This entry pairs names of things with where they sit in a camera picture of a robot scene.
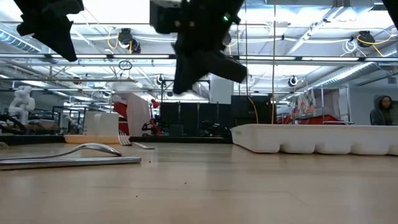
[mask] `utensil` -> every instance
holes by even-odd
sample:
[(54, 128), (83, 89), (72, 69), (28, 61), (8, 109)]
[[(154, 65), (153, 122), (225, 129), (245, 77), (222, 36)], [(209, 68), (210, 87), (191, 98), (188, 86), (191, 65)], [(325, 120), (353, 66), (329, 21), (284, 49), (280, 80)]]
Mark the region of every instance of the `utensil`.
[(122, 146), (131, 146), (132, 144), (135, 144), (135, 145), (139, 146), (141, 149), (155, 149), (155, 147), (145, 146), (145, 145), (139, 144), (137, 142), (130, 142), (129, 136), (124, 134), (122, 131), (119, 132), (118, 138), (119, 138), (119, 143)]
[[(51, 159), (54, 157), (66, 156), (82, 149), (92, 149), (99, 152), (112, 154), (116, 157), (98, 158), (70, 158), (70, 159)], [(81, 144), (73, 150), (61, 154), (35, 157), (16, 157), (0, 159), (0, 170), (15, 169), (35, 169), (49, 167), (70, 167), (70, 166), (93, 166), (110, 164), (132, 164), (140, 163), (141, 157), (121, 157), (122, 154), (111, 146), (99, 143)]]
[(140, 163), (141, 157), (97, 157), (71, 159), (23, 159), (0, 161), (0, 170), (36, 169), (51, 167), (95, 166)]
[(34, 157), (16, 157), (16, 158), (7, 158), (7, 159), (0, 159), (0, 161), (12, 161), (12, 160), (27, 160), (27, 159), (49, 159), (54, 157), (61, 157), (72, 154), (82, 149), (92, 149), (99, 152), (109, 153), (115, 156), (122, 156), (122, 154), (117, 151), (116, 149), (112, 148), (111, 146), (107, 146), (105, 144), (100, 143), (88, 143), (88, 144), (81, 144), (79, 146), (74, 147), (69, 152), (64, 152), (61, 154), (49, 155), (49, 156), (34, 156)]

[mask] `poster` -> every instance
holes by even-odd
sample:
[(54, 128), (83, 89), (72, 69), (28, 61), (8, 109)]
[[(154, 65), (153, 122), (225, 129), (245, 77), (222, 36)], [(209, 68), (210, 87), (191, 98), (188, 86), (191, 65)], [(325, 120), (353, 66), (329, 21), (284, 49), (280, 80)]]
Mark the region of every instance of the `poster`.
[(291, 117), (298, 118), (306, 115), (313, 115), (315, 109), (315, 96), (313, 90), (306, 91), (293, 99), (293, 109), (290, 112)]

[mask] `round ceiling fixture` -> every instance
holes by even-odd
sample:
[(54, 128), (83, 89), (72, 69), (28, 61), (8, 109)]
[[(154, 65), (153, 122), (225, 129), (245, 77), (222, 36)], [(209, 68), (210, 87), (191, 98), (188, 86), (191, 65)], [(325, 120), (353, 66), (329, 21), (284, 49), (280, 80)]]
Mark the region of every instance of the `round ceiling fixture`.
[(161, 85), (163, 80), (164, 80), (163, 75), (158, 75), (156, 77), (156, 84)]
[(290, 87), (295, 87), (297, 85), (297, 82), (298, 82), (297, 77), (296, 76), (292, 76), (292, 78), (289, 79), (287, 84)]
[(119, 68), (124, 71), (130, 70), (130, 69), (132, 69), (132, 63), (129, 62), (128, 60), (123, 60), (123, 61), (119, 62)]

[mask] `black storage unit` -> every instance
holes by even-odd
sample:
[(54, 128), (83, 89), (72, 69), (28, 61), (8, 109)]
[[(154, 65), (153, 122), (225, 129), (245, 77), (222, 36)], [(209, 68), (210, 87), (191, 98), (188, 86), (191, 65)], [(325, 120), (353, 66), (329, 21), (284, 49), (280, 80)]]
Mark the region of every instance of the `black storage unit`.
[(178, 110), (178, 103), (162, 103), (160, 105), (160, 117), (168, 124), (180, 124)]
[(198, 136), (202, 121), (232, 127), (231, 105), (212, 103), (162, 103), (160, 117), (169, 125), (182, 124), (186, 136)]
[[(271, 95), (250, 96), (250, 99), (256, 106), (259, 124), (271, 124), (271, 98)], [(250, 102), (247, 96), (231, 97), (231, 115), (233, 126), (257, 123), (253, 103)]]
[(184, 134), (196, 136), (198, 134), (198, 103), (181, 103), (180, 117)]

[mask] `hooded sweatshirt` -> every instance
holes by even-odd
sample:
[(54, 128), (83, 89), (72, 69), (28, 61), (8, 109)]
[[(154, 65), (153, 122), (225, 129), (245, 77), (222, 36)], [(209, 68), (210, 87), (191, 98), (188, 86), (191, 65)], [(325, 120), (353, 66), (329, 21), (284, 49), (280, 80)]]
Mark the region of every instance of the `hooded sweatshirt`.
[(391, 100), (390, 96), (382, 95), (374, 97), (374, 109), (371, 111), (371, 123), (372, 125), (379, 126), (390, 126), (393, 125), (393, 120), (390, 115), (390, 111), (392, 109), (392, 100), (389, 108), (385, 108), (382, 105), (382, 100), (388, 97)]

